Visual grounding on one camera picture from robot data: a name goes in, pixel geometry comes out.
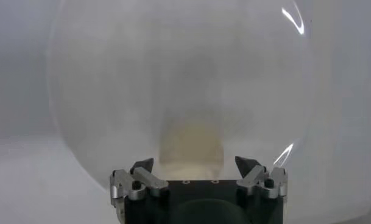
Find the gray wall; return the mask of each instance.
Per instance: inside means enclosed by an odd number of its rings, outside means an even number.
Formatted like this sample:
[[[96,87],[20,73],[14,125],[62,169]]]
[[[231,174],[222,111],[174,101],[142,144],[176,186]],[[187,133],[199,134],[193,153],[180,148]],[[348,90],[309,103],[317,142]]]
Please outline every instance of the gray wall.
[[[0,137],[54,132],[45,50],[59,0],[0,0]]]

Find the metal bracket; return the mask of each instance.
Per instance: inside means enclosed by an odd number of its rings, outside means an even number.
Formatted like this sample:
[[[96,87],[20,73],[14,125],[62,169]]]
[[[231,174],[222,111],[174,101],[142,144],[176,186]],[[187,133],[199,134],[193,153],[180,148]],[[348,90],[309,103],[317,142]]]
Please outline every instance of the metal bracket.
[[[267,171],[265,167],[256,165],[243,179],[238,180],[236,184],[246,189],[247,195],[253,195],[254,188],[258,187],[261,181],[264,181],[266,177]]]
[[[236,184],[246,189],[247,195],[253,195],[255,188],[261,189],[261,196],[274,199],[278,196],[284,198],[288,193],[288,175],[284,168],[275,167],[272,173],[268,174],[265,167],[255,165],[253,169]]]
[[[111,205],[116,208],[116,214],[121,223],[124,223],[124,198],[142,200],[146,196],[146,187],[134,180],[125,170],[114,170],[110,176]]]
[[[168,190],[169,183],[167,181],[158,179],[143,167],[135,168],[133,177],[146,185],[154,197],[160,197],[163,192]]]

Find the clear plastic film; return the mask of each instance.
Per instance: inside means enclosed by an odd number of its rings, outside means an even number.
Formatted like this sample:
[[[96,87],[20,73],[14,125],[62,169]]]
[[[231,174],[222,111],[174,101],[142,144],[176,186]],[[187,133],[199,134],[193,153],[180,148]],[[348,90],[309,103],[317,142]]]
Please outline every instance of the clear plastic film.
[[[65,1],[48,73],[60,132],[103,186],[151,157],[170,180],[238,179],[235,156],[284,166],[312,104],[292,1]]]

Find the yellowish object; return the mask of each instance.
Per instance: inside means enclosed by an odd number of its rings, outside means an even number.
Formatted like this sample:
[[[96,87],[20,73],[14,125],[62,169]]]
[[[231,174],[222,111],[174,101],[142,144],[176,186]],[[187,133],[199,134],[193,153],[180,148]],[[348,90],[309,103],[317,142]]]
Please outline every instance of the yellowish object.
[[[173,125],[162,138],[160,164],[169,180],[217,178],[224,164],[217,128],[202,121]]]

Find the black screw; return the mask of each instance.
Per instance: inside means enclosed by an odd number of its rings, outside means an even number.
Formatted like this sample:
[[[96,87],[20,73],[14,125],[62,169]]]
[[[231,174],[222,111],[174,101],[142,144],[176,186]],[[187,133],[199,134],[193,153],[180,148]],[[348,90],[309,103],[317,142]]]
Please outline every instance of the black screw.
[[[272,180],[272,179],[270,179],[270,178],[268,178],[268,179],[266,179],[266,181],[264,182],[264,185],[265,185],[265,187],[266,188],[274,188],[274,186],[275,186],[275,182]]]
[[[136,180],[136,181],[132,182],[132,189],[134,191],[140,190],[141,188],[142,188],[142,183],[140,181]]]

